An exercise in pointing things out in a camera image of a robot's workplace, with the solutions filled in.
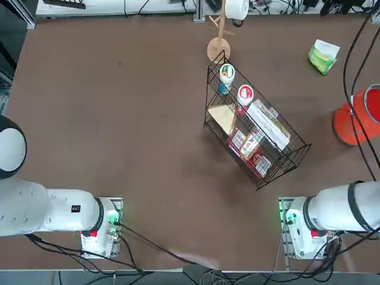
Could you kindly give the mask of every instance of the black wire rack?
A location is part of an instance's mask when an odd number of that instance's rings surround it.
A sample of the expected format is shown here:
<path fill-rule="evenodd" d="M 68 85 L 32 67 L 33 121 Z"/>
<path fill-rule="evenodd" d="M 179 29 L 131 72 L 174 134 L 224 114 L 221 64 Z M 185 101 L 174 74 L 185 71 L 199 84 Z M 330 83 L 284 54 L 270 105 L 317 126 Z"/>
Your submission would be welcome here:
<path fill-rule="evenodd" d="M 230 91 L 227 94 L 221 92 L 227 87 L 220 81 L 219 69 L 223 64 L 233 64 L 226 58 L 224 51 L 216 58 L 207 68 L 204 126 L 209 127 L 214 132 L 229 154 L 256 184 L 256 190 L 259 190 L 297 168 L 311 144 L 307 144 L 301 139 L 297 132 L 235 66 L 235 77 Z M 269 118 L 275 122 L 276 126 L 280 126 L 279 129 L 282 129 L 283 133 L 287 134 L 289 142 L 285 146 L 276 140 L 273 129 L 270 127 L 263 128 L 263 124 L 249 115 L 248 111 L 243 114 L 237 112 L 237 109 L 243 108 L 237 100 L 237 95 L 239 87 L 244 84 L 251 86 L 254 90 L 254 99 L 251 104 L 259 104 L 259 102 L 255 102 L 259 100 L 262 103 L 261 106 L 264 105 L 264 109 L 268 110 Z M 229 134 L 223 130 L 210 113 L 210 109 L 217 106 L 227 106 L 233 112 L 233 125 Z M 242 155 L 242 148 L 250 138 L 258 144 L 251 155 L 246 157 Z"/>

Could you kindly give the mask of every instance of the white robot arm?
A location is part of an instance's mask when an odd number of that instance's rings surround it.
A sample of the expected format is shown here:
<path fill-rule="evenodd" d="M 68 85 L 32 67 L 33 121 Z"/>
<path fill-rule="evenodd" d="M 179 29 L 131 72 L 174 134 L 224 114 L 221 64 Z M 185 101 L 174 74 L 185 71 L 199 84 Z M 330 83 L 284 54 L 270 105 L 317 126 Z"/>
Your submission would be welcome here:
<path fill-rule="evenodd" d="M 80 231 L 84 251 L 111 257 L 119 232 L 114 221 L 119 221 L 119 213 L 108 198 L 13 178 L 0 180 L 0 236 Z"/>
<path fill-rule="evenodd" d="M 328 231 L 374 231 L 380 226 L 379 205 L 380 182 L 355 182 L 295 198 L 285 221 L 296 258 L 312 259 Z"/>

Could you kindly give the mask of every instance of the floor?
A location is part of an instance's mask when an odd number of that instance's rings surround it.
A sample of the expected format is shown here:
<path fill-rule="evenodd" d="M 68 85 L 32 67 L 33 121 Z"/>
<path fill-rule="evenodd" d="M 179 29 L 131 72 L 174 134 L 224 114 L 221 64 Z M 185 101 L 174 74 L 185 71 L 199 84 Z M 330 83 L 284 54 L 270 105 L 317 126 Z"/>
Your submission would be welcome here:
<path fill-rule="evenodd" d="M 203 268 L 187 268 L 186 273 L 198 284 L 200 283 L 200 276 L 203 272 Z M 239 274 L 229 274 L 229 278 L 238 278 Z M 61 271 L 61 281 L 62 285 L 75 284 L 75 285 L 86 285 L 88 282 L 102 277 L 100 274 L 85 273 L 82 271 Z M 293 278 L 293 275 L 286 273 L 277 273 L 274 275 L 276 280 L 288 280 Z M 326 276 L 319 276 L 320 279 L 326 278 Z M 133 282 L 137 277 L 117 277 L 115 283 L 113 283 L 113 278 L 104 278 L 102 280 L 93 283 L 94 285 L 128 285 Z M 239 285 L 262 285 L 265 279 L 260 275 L 251 277 L 250 279 L 239 282 Z M 334 273 L 329 282 L 326 285 L 373 285 L 378 284 L 380 281 L 380 276 L 376 274 L 342 274 Z M 0 283 L 2 285 L 14 285 L 14 284 L 38 284 L 38 285 L 60 285 L 59 277 L 56 271 L 12 271 L 12 272 L 0 272 Z M 182 273 L 168 273 L 168 272 L 157 272 L 152 275 L 143 277 L 141 280 L 135 283 L 135 285 L 194 285 L 188 277 Z M 287 283 L 289 285 L 317 285 L 318 282 L 310 279 L 301 279 Z M 202 285 L 216 285 L 211 281 L 211 277 L 206 278 Z"/>

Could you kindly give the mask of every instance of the orange bucket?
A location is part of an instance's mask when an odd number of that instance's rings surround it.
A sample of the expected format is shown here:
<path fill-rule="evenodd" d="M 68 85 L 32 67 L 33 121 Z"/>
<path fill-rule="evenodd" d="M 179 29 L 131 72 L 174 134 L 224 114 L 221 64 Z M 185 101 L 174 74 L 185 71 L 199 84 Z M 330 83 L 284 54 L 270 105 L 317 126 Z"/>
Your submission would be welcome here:
<path fill-rule="evenodd" d="M 359 117 L 368 138 L 380 134 L 380 84 L 374 84 L 357 93 L 353 99 L 353 108 Z M 360 143 L 366 142 L 366 137 L 353 115 L 354 126 Z M 350 106 L 343 104 L 335 111 L 333 127 L 338 137 L 347 144 L 357 145 L 352 128 Z"/>

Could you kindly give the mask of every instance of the tabletop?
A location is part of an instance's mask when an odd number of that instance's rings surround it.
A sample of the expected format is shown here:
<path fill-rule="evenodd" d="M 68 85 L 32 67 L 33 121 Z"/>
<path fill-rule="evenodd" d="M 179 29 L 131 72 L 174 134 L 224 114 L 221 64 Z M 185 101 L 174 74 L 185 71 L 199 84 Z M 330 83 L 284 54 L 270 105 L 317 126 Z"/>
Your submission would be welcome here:
<path fill-rule="evenodd" d="M 280 242 L 279 197 L 315 195 L 369 174 L 356 147 L 332 125 L 344 102 L 344 59 L 364 17 L 249 17 L 227 29 L 230 61 L 312 147 L 296 170 L 256 192 L 219 141 L 203 128 L 207 43 L 211 22 L 190 17 L 56 20 L 29 30 L 7 116 L 23 129 L 27 160 L 18 177 L 47 188 L 82 189 L 124 198 L 123 221 L 177 254 L 226 271 L 272 271 Z M 348 68 L 352 79 L 375 33 L 368 25 Z M 308 63 L 316 39 L 340 47 L 321 76 Z M 374 49 L 357 87 L 378 79 Z M 380 141 L 373 140 L 375 148 Z M 73 233 L 44 233 L 79 247 Z M 126 235 L 137 264 L 184 264 Z M 355 237 L 344 239 L 348 246 Z M 40 250 L 23 236 L 2 237 L 2 269 L 79 268 L 67 256 Z M 380 246 L 366 242 L 335 270 L 376 272 Z M 125 248 L 120 260 L 129 261 Z M 103 269 L 127 269 L 108 261 Z M 292 261 L 302 271 L 305 261 Z M 284 271 L 281 249 L 277 271 Z"/>

